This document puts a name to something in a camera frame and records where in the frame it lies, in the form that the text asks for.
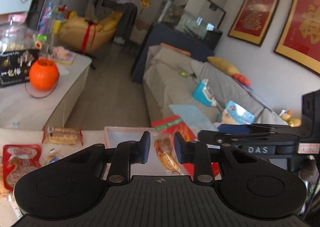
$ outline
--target screw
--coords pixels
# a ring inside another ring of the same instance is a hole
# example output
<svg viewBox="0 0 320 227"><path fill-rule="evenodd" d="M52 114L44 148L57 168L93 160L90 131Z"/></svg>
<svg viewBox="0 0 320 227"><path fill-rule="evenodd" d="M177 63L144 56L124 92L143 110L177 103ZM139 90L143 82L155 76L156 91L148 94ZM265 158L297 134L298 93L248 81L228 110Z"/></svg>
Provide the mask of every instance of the screw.
<svg viewBox="0 0 320 227"><path fill-rule="evenodd" d="M111 177L109 177L109 181L113 183L121 183L124 180L124 177L119 174L114 174Z"/></svg>
<svg viewBox="0 0 320 227"><path fill-rule="evenodd" d="M213 177L208 174L201 174L197 177L200 182L209 183L213 180Z"/></svg>

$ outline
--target red ribbon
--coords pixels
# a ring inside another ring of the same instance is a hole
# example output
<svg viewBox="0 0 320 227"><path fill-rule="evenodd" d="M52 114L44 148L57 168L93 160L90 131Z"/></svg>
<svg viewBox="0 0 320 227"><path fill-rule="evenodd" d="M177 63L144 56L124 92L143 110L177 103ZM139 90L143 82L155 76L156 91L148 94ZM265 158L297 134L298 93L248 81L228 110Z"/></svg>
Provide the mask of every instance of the red ribbon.
<svg viewBox="0 0 320 227"><path fill-rule="evenodd" d="M92 41L91 41L90 48L92 47L94 38L95 38L95 36L96 36L96 26L97 26L97 23L88 24L87 31L86 31L86 33L85 33L85 35L84 35L84 38L83 38L83 41L82 41L82 47L81 47L82 54L85 54L85 48L86 48L87 43L88 43L91 26L94 26L94 33L93 33L93 38L92 38Z"/></svg>

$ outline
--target framed picture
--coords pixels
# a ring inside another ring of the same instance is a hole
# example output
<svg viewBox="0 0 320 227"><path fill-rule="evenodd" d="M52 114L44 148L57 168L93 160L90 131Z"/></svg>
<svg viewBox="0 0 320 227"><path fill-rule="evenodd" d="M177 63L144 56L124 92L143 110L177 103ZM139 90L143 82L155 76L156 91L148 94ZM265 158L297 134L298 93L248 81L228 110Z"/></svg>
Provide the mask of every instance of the framed picture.
<svg viewBox="0 0 320 227"><path fill-rule="evenodd" d="M275 53L320 76L320 0L293 0Z"/></svg>
<svg viewBox="0 0 320 227"><path fill-rule="evenodd" d="M229 36L261 46L279 0L244 0Z"/></svg>

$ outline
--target gold chinese character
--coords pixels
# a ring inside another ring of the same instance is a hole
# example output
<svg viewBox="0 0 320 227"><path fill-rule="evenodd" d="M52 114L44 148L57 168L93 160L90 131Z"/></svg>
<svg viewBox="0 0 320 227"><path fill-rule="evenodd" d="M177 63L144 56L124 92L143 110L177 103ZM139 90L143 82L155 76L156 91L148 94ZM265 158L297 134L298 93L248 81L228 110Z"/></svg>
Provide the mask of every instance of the gold chinese character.
<svg viewBox="0 0 320 227"><path fill-rule="evenodd" d="M320 6L309 5L308 12L301 16L304 22L299 26L303 38L310 36L310 43L316 44L320 41Z"/></svg>

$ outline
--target white table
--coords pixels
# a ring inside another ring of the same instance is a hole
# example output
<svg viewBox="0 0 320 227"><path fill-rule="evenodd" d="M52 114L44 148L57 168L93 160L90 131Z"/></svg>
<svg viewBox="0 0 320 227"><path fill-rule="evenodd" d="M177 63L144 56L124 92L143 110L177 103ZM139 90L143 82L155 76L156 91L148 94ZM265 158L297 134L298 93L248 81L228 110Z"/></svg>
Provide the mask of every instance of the white table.
<svg viewBox="0 0 320 227"><path fill-rule="evenodd" d="M72 65L63 65L56 89L43 99L31 97L25 84L0 89L0 128L42 130L45 125L64 126L86 82L91 59L77 54Z"/></svg>

